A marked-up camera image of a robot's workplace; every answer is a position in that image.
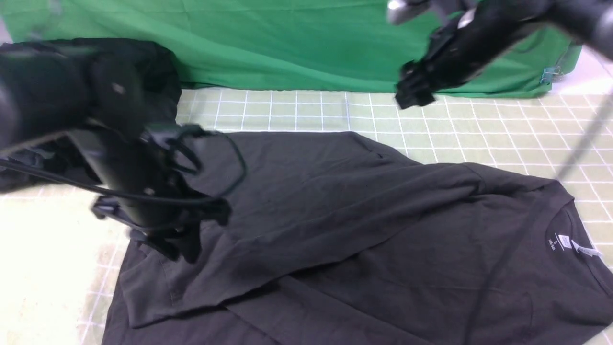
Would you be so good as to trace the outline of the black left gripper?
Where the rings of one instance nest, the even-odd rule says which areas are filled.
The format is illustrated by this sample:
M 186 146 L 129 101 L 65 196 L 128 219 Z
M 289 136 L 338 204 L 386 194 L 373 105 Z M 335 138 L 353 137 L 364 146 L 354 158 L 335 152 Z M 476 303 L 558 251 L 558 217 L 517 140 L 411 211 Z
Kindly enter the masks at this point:
M 195 233 L 202 221 L 226 225 L 231 207 L 224 198 L 188 186 L 145 186 L 142 190 L 109 190 L 94 201 L 98 219 L 112 219 L 129 228 L 129 238 L 140 247 L 171 261 L 183 258 L 193 264 L 201 255 Z

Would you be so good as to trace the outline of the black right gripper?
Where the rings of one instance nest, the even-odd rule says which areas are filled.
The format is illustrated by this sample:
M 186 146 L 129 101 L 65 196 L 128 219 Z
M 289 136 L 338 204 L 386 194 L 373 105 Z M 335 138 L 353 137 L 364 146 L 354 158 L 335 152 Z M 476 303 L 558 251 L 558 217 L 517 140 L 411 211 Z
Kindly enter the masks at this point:
M 435 101 L 436 92 L 461 87 L 475 78 L 479 66 L 469 61 L 464 48 L 460 29 L 434 31 L 425 55 L 400 68 L 395 95 L 400 109 L 425 107 Z

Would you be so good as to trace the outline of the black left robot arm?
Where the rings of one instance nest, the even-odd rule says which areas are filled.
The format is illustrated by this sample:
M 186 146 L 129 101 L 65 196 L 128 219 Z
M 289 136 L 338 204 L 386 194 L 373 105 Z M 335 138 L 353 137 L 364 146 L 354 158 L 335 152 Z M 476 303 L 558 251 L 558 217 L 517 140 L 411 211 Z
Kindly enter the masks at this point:
M 1 166 L 99 194 L 98 219 L 169 260 L 193 264 L 205 220 L 226 225 L 230 205 L 193 190 L 184 174 L 202 163 L 184 140 L 213 136 L 199 125 L 150 124 L 130 65 L 100 52 L 1 55 Z M 8 160 L 13 151 L 68 136 L 104 188 Z

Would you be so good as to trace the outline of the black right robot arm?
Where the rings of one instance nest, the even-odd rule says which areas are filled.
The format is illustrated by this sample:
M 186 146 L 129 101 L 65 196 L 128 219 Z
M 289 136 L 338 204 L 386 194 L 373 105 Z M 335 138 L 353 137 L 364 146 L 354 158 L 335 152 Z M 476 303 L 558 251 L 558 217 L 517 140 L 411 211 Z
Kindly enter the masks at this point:
M 436 92 L 466 85 L 513 46 L 545 25 L 611 59 L 610 0 L 390 0 L 387 21 L 400 25 L 431 11 L 441 25 L 427 52 L 407 62 L 396 85 L 401 109 L 424 107 Z

